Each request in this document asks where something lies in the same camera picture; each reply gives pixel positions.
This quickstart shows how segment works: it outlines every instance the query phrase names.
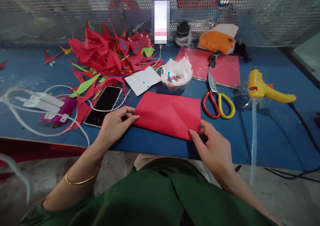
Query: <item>perforated metal wall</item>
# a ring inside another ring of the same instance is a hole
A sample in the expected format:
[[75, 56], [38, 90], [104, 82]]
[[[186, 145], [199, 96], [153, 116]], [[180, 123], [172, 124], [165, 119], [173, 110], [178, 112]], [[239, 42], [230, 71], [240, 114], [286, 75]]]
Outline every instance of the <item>perforated metal wall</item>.
[[[193, 38], [217, 23], [239, 26], [248, 45], [288, 46], [320, 31], [320, 0], [170, 0], [170, 29], [181, 21]], [[0, 0], [0, 40], [63, 42], [84, 38], [89, 19], [95, 30], [110, 19], [117, 32], [150, 30], [151, 0]]]

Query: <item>gold bangle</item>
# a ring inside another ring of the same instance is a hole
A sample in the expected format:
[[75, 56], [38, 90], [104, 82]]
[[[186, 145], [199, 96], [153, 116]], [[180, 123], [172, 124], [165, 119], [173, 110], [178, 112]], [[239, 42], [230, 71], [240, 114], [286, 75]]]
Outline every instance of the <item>gold bangle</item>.
[[69, 168], [68, 172], [66, 173], [66, 181], [67, 181], [67, 183], [70, 184], [70, 185], [79, 185], [79, 184], [83, 184], [83, 183], [88, 182], [89, 180], [93, 179], [97, 175], [97, 173], [99, 172], [100, 167], [98, 168], [96, 173], [91, 178], [88, 178], [87, 180], [82, 181], [82, 182], [78, 182], [78, 183], [77, 182], [71, 182], [71, 181], [68, 180], [68, 173], [69, 173], [70, 169], [71, 168]]

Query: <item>blue table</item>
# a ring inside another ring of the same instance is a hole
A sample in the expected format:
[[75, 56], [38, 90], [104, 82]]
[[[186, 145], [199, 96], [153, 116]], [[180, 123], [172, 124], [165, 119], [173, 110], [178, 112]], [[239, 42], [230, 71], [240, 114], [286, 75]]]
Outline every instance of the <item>blue table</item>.
[[[50, 55], [60, 52], [57, 45], [23, 45], [17, 47], [0, 48], [0, 61], [7, 60], [4, 70], [0, 70], [0, 95], [10, 88], [25, 88], [42, 92], [57, 85], [77, 86], [79, 83], [72, 73], [71, 62], [75, 55], [63, 54], [55, 59], [54, 66], [43, 65], [43, 49], [49, 50]], [[170, 46], [162, 47], [161, 59], [164, 63], [169, 58], [175, 59], [179, 49]], [[315, 112], [319, 110], [319, 90], [276, 48], [249, 47], [247, 52], [252, 62], [246, 64], [240, 60], [241, 81], [248, 80], [249, 72], [255, 66], [262, 74], [264, 81], [273, 83], [274, 88], [287, 94], [295, 94], [295, 105], [305, 119], [313, 136], [320, 144], [319, 128], [313, 122]], [[233, 89], [218, 86], [219, 90], [231, 97]], [[182, 96], [202, 99], [207, 92], [207, 85], [203, 81], [192, 79]], [[162, 83], [150, 88], [150, 91], [167, 93]], [[53, 95], [68, 93], [68, 89], [56, 88]], [[129, 106], [136, 107], [142, 95], [127, 98]], [[230, 120], [222, 118], [213, 120], [204, 112], [201, 118], [213, 126], [226, 137], [232, 147], [232, 158], [235, 164], [250, 164], [250, 148], [252, 137], [252, 111], [241, 108], [243, 102], [235, 102], [237, 111]], [[50, 125], [39, 122], [41, 114], [19, 111], [21, 118], [33, 129], [44, 134], [56, 134], [69, 125], [52, 129]], [[284, 168], [294, 170], [311, 170], [319, 166], [320, 155], [312, 146], [303, 126], [295, 113], [286, 104], [271, 101], [265, 108], [258, 111], [258, 151], [257, 165], [270, 168]], [[80, 130], [72, 130], [58, 137], [42, 137], [24, 129], [14, 118], [11, 111], [4, 103], [0, 103], [0, 137], [21, 140], [32, 140], [54, 144], [87, 147], [87, 142]], [[92, 143], [98, 135], [99, 129], [82, 125]], [[145, 129], [132, 127], [125, 136], [113, 146], [113, 150], [166, 155], [172, 157], [199, 159], [195, 146], [190, 141], [185, 141], [170, 136], [158, 134]]]

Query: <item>orange bag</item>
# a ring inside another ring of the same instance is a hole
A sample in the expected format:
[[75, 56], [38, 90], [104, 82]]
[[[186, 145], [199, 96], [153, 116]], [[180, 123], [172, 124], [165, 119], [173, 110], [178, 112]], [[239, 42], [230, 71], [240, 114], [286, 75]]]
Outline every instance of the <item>orange bag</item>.
[[235, 39], [219, 31], [207, 31], [200, 37], [198, 47], [209, 51], [227, 53], [233, 46]]

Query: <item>hand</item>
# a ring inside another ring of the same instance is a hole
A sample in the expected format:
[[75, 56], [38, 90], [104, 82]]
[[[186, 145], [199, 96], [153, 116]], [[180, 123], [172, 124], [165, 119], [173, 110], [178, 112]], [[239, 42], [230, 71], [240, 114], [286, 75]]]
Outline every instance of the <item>hand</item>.
[[213, 176], [234, 171], [229, 141], [211, 123], [201, 120], [200, 124], [199, 134], [192, 129], [189, 132], [204, 164]]
[[124, 106], [108, 113], [103, 120], [100, 132], [94, 142], [102, 149], [108, 150], [140, 116], [132, 115], [133, 107]]

